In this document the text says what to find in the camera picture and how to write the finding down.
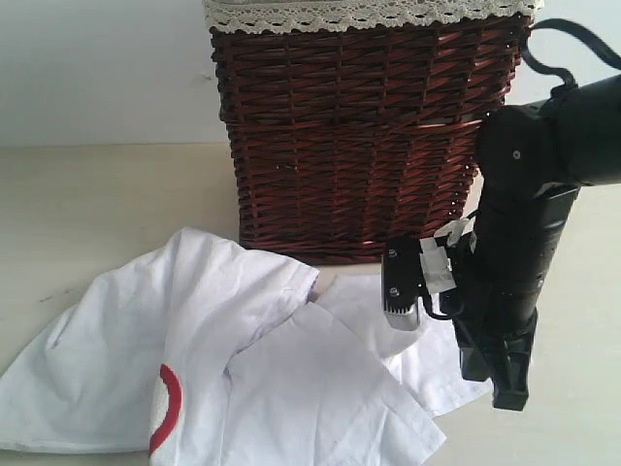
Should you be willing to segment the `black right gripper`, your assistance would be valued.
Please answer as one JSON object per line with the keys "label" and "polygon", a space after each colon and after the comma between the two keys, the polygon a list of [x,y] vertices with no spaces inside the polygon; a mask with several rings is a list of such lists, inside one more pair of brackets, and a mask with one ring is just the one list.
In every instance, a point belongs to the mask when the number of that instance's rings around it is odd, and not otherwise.
{"label": "black right gripper", "polygon": [[500,293],[492,274],[477,263],[472,241],[468,233],[447,249],[456,287],[441,294],[440,308],[452,318],[462,378],[494,381],[493,407],[523,411],[537,312],[515,317],[512,296]]}

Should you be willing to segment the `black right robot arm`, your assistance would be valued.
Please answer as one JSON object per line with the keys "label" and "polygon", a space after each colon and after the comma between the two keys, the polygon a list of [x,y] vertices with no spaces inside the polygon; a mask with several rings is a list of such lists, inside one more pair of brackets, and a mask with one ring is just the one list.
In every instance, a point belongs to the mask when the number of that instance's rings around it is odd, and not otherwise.
{"label": "black right robot arm", "polygon": [[483,186],[472,232],[449,250],[451,313],[462,377],[491,382],[495,408],[519,412],[538,323],[537,302],[584,186],[620,181],[620,80],[553,90],[483,121],[475,162]]}

